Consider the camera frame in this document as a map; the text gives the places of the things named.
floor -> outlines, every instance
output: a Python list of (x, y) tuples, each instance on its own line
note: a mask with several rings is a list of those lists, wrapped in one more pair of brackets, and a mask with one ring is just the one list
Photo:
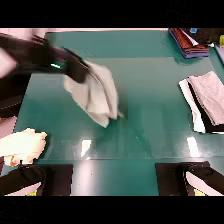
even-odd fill
[[(110, 30), (164, 30), (168, 28), (38, 28), (38, 35), (43, 37), (47, 31), (70, 32), (70, 31), (110, 31)], [(29, 39), (31, 28), (0, 28), (0, 33), (10, 34), (20, 39)], [(16, 117), (0, 122), (0, 138), (13, 132)]]

green tabletop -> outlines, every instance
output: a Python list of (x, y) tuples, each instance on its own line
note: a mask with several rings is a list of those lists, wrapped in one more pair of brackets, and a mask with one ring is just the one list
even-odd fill
[[(124, 114), (105, 129), (66, 92), (63, 74), (32, 75), (14, 131), (30, 127), (48, 134), (37, 162), (73, 163), (72, 195), (158, 195), (154, 165), (162, 161), (208, 160), (224, 173), (224, 136), (193, 132), (178, 86), (211, 70), (224, 82), (214, 49), (209, 58), (184, 59), (166, 31), (65, 32), (54, 44), (107, 66)], [(91, 145), (83, 153), (85, 140)], [(192, 158), (195, 150), (201, 158)]]

green table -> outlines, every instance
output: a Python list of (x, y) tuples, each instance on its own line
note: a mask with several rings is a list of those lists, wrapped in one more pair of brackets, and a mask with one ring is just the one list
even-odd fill
[[(178, 86), (211, 70), (224, 82), (214, 49), (210, 58), (184, 59), (166, 31), (65, 32), (54, 40), (112, 71), (125, 115), (104, 129), (65, 91), (63, 75), (31, 77), (14, 131), (48, 133), (37, 163), (73, 163), (72, 195), (158, 195), (156, 162), (208, 160), (224, 174), (224, 136), (192, 131)], [(86, 152), (84, 140), (91, 141)], [(193, 158), (195, 150), (200, 158)]]

beige towel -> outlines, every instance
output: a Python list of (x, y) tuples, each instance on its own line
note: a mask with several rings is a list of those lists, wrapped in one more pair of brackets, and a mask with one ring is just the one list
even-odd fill
[(213, 72), (194, 77), (190, 76), (195, 95), (213, 125), (224, 124), (224, 86)]
[(16, 166), (22, 160), (23, 164), (32, 164), (44, 150), (47, 134), (35, 133), (34, 129), (27, 128), (0, 139), (0, 156), (4, 156), (5, 164)]
[(65, 76), (64, 87), (73, 100), (98, 124), (107, 127), (109, 118), (118, 117), (118, 94), (110, 70), (104, 66), (85, 61), (90, 75), (79, 84)]

stack of folded cloth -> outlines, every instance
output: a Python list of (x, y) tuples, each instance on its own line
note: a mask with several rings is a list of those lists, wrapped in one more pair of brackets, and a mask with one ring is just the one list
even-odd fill
[(224, 134), (224, 85), (213, 72), (179, 82), (193, 116), (194, 131)]
[(190, 38), (180, 28), (169, 28), (169, 32), (185, 58), (208, 57), (208, 46), (201, 44), (195, 45), (192, 38)]

